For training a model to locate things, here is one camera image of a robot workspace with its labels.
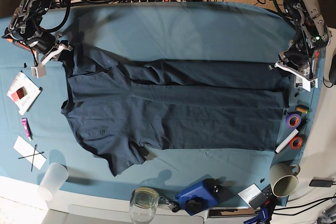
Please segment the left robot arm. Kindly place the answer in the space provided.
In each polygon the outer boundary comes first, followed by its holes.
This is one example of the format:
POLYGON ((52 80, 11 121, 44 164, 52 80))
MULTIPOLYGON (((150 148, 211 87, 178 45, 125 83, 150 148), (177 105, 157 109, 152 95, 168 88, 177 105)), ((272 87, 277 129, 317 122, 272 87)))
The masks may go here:
POLYGON ((314 0, 283 0, 278 16, 295 30, 289 48, 279 54, 274 64, 246 61, 172 60, 127 61, 99 48, 76 43, 73 51, 60 56, 67 77, 93 76, 119 71, 133 82, 156 85, 218 85, 233 83, 273 84, 294 74, 303 81, 313 82, 313 58, 329 42, 330 34, 314 0))

